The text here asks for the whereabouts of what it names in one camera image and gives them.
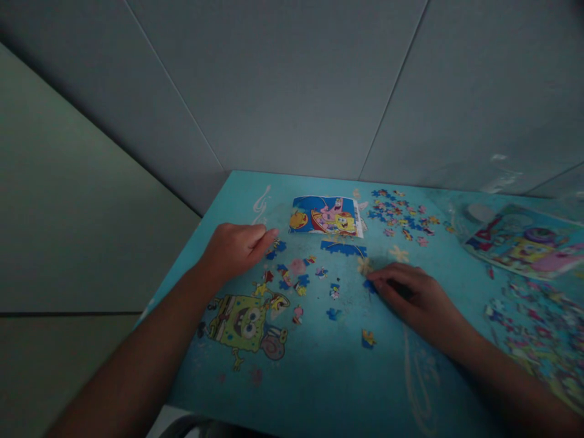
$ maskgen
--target table surface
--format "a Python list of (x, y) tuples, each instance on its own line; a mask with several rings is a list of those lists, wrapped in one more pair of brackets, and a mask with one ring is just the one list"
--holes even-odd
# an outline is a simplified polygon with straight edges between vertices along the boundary
[[(364, 238), (338, 238), (334, 245), (332, 236), (288, 234), (292, 200), (302, 195), (368, 202), (361, 211), (368, 228)], [(374, 207), (385, 202), (402, 204), (404, 219), (439, 221), (430, 225), (434, 235), (410, 221), (405, 225), (412, 237), (408, 240), (400, 225), (391, 226), (378, 215)], [(462, 248), (459, 236), (449, 232), (451, 225), (459, 231), (478, 228), (460, 213), (465, 202), (483, 202), (495, 210), (509, 202), (539, 209), (547, 205), (517, 196), (232, 172), (142, 318), (199, 259), (220, 223), (277, 227), (286, 248), (219, 292), (218, 302), (203, 317), (205, 329), (189, 347), (168, 403), (277, 436), (501, 434), (461, 371), (407, 328), (364, 284), (358, 272), (362, 252), (374, 268), (399, 257), (422, 266), (484, 336), (582, 412), (584, 333), (566, 317), (582, 314), (570, 301), (558, 298), (559, 290), (572, 299), (581, 298), (575, 296), (581, 293), (582, 280), (577, 277), (581, 274), (566, 274), (545, 284), (499, 268), (490, 271), (489, 265)], [(456, 205), (457, 211), (446, 213), (448, 205)], [(305, 266), (305, 295), (294, 288), (282, 289), (287, 287), (283, 266), (293, 282), (297, 279), (292, 266)], [(326, 277), (316, 275), (322, 268), (328, 271)], [(262, 288), (265, 271), (273, 280)], [(338, 285), (336, 299), (333, 284)], [(273, 296), (289, 306), (278, 307), (270, 301)], [(216, 340), (211, 329), (220, 324), (218, 316), (228, 307), (235, 309), (234, 315), (241, 313), (239, 308), (257, 308), (251, 312), (257, 319), (249, 341), (237, 335)], [(245, 324), (251, 322), (250, 311), (243, 313)], [(237, 357), (243, 360), (240, 364)]]

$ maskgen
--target hand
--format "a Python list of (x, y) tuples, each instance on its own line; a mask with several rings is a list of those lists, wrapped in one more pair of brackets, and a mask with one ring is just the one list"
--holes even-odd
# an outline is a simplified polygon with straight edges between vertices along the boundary
[[(452, 304), (440, 284), (421, 268), (392, 263), (371, 273), (379, 295), (399, 317), (422, 338), (452, 359), (464, 363), (470, 350), (482, 336)], [(402, 298), (387, 281), (394, 280), (410, 288), (413, 295)]]
[(221, 224), (211, 236), (196, 268), (222, 287), (227, 281), (253, 268), (278, 233), (278, 228), (266, 231), (265, 225), (261, 224)]

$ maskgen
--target forearm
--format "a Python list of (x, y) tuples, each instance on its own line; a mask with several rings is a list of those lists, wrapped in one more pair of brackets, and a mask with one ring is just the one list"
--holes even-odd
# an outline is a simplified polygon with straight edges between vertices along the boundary
[(530, 436), (575, 436), (584, 431), (584, 419), (488, 340), (477, 334), (465, 350), (454, 359), (496, 398), (501, 413), (518, 431)]
[(145, 436), (220, 284), (194, 267), (116, 349), (49, 431)]

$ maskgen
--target white wall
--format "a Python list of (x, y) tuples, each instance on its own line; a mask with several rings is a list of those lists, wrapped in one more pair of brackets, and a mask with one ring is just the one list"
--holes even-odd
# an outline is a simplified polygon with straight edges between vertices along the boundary
[(581, 1), (6, 0), (0, 29), (201, 214), (233, 169), (476, 190), (502, 153), (528, 193), (584, 162)]
[(0, 46), (0, 312), (141, 311), (198, 217)]

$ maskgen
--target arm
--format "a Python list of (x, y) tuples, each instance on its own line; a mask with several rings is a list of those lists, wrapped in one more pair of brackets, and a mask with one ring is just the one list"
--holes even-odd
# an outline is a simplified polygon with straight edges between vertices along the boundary
[(259, 262), (277, 234), (264, 225), (219, 225), (201, 260), (117, 348), (47, 437), (145, 436), (207, 304), (225, 282)]
[[(584, 434), (584, 419), (482, 337), (423, 269), (392, 263), (367, 278), (399, 317), (497, 398), (512, 426), (530, 436)], [(402, 298), (388, 280), (409, 287), (413, 295)]]

